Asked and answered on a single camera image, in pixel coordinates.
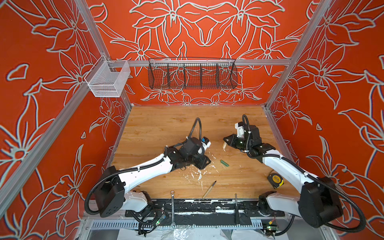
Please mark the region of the green pen cap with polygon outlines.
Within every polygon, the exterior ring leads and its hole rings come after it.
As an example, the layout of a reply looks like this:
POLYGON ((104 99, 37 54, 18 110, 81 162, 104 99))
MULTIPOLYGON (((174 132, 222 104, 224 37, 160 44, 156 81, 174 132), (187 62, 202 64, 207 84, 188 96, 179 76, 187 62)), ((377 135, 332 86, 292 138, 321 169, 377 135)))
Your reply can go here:
POLYGON ((223 164, 225 167, 229 167, 229 166, 230 166, 228 163, 226 163, 226 162, 223 161, 223 160, 220 160, 220 163, 223 164))

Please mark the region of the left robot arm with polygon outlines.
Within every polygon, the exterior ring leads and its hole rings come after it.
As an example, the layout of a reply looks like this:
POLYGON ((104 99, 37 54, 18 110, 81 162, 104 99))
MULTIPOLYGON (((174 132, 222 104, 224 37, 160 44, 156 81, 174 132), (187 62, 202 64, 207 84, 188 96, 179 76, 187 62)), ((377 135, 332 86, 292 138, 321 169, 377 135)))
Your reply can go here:
POLYGON ((210 146, 210 140, 199 130, 198 137, 193 137, 193 132, 190 132, 183 142, 166 146, 162 154, 140 165, 122 170, 115 166, 107 168, 86 196, 86 213, 106 218, 119 210, 137 213, 144 210, 150 197, 144 191, 135 192, 134 188, 188 166, 203 170, 211 163, 205 154, 210 146))

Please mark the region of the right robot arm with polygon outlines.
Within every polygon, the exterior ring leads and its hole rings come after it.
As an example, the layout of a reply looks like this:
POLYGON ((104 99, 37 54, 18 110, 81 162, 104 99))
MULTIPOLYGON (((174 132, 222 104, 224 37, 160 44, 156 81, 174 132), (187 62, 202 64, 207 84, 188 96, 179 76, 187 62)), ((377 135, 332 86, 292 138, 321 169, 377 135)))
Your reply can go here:
POLYGON ((229 147, 240 150, 251 159, 270 167, 282 176, 298 191, 300 196, 290 197, 276 191, 269 191, 259 196, 258 212, 269 216, 275 211, 286 212, 292 217, 302 218, 309 226, 319 228, 327 226, 345 233, 358 233, 364 230, 367 221, 363 211, 346 194, 336 188, 328 177, 320 178, 298 166, 281 155, 270 144, 263 143, 259 129, 249 123, 246 115, 235 124, 236 134, 224 137, 229 147), (352 228, 333 225, 331 222, 343 216, 340 199, 344 199, 359 216, 359 223, 352 228))

